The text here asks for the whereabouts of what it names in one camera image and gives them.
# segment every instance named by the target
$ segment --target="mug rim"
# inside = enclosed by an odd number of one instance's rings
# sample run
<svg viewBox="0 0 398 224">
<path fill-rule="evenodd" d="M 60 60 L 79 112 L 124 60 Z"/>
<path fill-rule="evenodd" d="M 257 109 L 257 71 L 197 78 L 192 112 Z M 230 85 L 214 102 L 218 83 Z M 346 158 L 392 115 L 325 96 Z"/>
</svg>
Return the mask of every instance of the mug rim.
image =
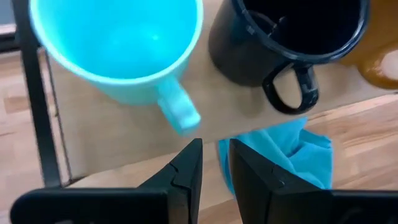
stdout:
<svg viewBox="0 0 398 224">
<path fill-rule="evenodd" d="M 357 0 L 360 2 L 361 8 L 359 9 L 358 26 L 353 32 L 350 40 L 345 45 L 341 46 L 339 49 L 327 53 L 327 54 L 304 54 L 290 50 L 283 45 L 278 44 L 276 41 L 268 38 L 268 35 L 256 24 L 254 19 L 250 16 L 243 0 L 232 0 L 233 7 L 235 7 L 235 12 L 238 16 L 243 16 L 244 19 L 249 23 L 251 27 L 255 30 L 256 34 L 259 36 L 259 41 L 271 50 L 281 54 L 291 60 L 298 60 L 305 63 L 327 63 L 332 60 L 339 59 L 346 54 L 348 54 L 353 47 L 361 40 L 361 37 L 365 33 L 369 20 L 369 1 L 368 0 Z"/>
<path fill-rule="evenodd" d="M 29 14 L 30 14 L 30 22 L 32 24 L 32 28 L 36 33 L 37 38 L 45 47 L 46 51 L 50 52 L 50 55 L 62 66 L 64 66 L 67 70 L 73 72 L 75 75 L 97 83 L 102 84 L 111 84 L 111 85 L 139 85 L 139 84 L 147 84 L 156 82 L 158 79 L 166 77 L 168 74 L 171 74 L 174 70 L 176 70 L 181 64 L 189 58 L 193 49 L 195 48 L 203 26 L 203 3 L 202 0 L 195 0 L 196 2 L 196 10 L 197 10 L 197 21 L 195 24 L 195 31 L 192 35 L 191 41 L 188 47 L 184 50 L 184 53 L 179 56 L 179 58 L 174 61 L 167 68 L 158 71 L 156 73 L 150 74 L 148 76 L 139 77 L 139 78 L 110 78 L 104 77 L 101 75 L 97 75 L 95 73 L 89 72 L 75 63 L 67 60 L 58 50 L 57 48 L 49 41 L 47 36 L 45 35 L 44 27 L 39 22 L 39 10 L 37 9 L 38 0 L 31 0 L 29 3 Z"/>
</svg>

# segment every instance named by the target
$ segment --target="black mug handle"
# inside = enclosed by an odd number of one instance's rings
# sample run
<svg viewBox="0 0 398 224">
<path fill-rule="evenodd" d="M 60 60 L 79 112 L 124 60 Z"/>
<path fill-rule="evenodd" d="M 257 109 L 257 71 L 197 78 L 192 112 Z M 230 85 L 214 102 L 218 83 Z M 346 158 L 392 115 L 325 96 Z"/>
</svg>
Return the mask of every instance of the black mug handle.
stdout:
<svg viewBox="0 0 398 224">
<path fill-rule="evenodd" d="M 295 115 L 305 113 L 309 109 L 313 108 L 318 101 L 319 92 L 312 65 L 294 66 L 293 69 L 295 70 L 302 96 L 302 101 L 298 108 L 286 105 L 278 95 L 274 85 L 274 79 L 278 76 L 278 73 L 272 77 L 264 79 L 262 88 L 264 89 L 269 102 L 276 110 L 285 114 Z"/>
</svg>

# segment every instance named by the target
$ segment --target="towel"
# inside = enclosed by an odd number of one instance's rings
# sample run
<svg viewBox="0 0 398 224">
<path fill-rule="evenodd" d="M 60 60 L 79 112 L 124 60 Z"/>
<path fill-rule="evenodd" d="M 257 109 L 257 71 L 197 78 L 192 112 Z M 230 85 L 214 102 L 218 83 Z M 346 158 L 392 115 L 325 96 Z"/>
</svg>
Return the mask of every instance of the towel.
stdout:
<svg viewBox="0 0 398 224">
<path fill-rule="evenodd" d="M 330 189 L 333 165 L 331 141 L 326 136 L 304 130 L 306 123 L 307 118 L 300 118 L 232 138 L 313 185 Z M 229 140 L 220 140 L 218 150 L 226 184 L 234 194 L 229 172 Z"/>
</svg>

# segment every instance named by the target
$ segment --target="mug handle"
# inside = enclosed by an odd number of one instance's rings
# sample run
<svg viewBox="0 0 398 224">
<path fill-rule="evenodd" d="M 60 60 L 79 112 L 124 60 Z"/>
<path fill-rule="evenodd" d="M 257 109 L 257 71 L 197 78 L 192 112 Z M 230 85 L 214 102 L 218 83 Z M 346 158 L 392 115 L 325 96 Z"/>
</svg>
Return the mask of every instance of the mug handle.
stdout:
<svg viewBox="0 0 398 224">
<path fill-rule="evenodd" d="M 278 73 L 271 77 L 264 79 L 262 83 L 262 89 L 264 90 L 271 105 L 278 111 L 285 114 L 302 114 L 313 108 L 318 101 L 318 83 L 314 76 L 312 65 L 300 65 L 294 66 L 298 85 L 300 87 L 302 101 L 298 108 L 292 108 L 286 105 L 278 95 L 274 85 L 274 79 L 278 76 Z"/>
<path fill-rule="evenodd" d="M 157 104 L 179 134 L 186 136 L 199 127 L 200 114 L 177 78 L 162 81 L 157 86 L 157 91 Z"/>
</svg>

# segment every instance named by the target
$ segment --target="orange mug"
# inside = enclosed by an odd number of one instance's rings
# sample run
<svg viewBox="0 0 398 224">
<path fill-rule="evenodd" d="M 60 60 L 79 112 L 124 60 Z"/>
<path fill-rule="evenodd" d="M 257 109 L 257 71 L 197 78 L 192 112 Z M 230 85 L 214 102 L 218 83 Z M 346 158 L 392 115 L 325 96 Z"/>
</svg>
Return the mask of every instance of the orange mug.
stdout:
<svg viewBox="0 0 398 224">
<path fill-rule="evenodd" d="M 398 0 L 371 0 L 368 29 L 340 62 L 356 65 L 374 86 L 398 89 Z"/>
</svg>

